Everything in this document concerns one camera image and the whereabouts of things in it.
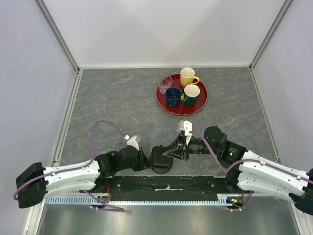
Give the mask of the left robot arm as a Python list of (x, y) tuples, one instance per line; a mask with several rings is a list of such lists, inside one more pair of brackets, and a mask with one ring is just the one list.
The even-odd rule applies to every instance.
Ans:
[(44, 167), (41, 162), (33, 163), (16, 178), (17, 190), (13, 198), (20, 209), (25, 209), (65, 192), (103, 192), (108, 185), (106, 179), (117, 172), (125, 169), (142, 171), (150, 167), (143, 150), (130, 145), (73, 165)]

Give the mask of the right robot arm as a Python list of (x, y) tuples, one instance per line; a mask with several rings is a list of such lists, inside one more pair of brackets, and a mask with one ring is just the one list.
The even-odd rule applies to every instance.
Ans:
[(284, 199), (302, 211), (313, 213), (313, 172), (298, 170), (263, 158), (227, 139), (217, 126), (193, 136), (190, 127), (179, 128), (178, 137), (164, 150), (163, 157), (188, 160), (190, 154), (210, 154), (226, 173), (228, 192), (253, 191)]

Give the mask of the black phone stand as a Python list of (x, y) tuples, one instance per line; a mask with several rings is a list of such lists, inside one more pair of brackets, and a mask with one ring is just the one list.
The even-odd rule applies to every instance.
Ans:
[(171, 170), (172, 166), (166, 167), (166, 168), (159, 168), (159, 167), (151, 167), (152, 171), (156, 174), (166, 174)]

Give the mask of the black smartphone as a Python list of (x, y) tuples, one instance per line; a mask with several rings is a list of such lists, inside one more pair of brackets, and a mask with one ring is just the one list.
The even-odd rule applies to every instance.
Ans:
[(164, 156), (163, 153), (166, 152), (169, 147), (165, 146), (155, 146), (152, 148), (150, 161), (153, 168), (156, 169), (170, 169), (173, 165), (173, 159), (168, 156)]

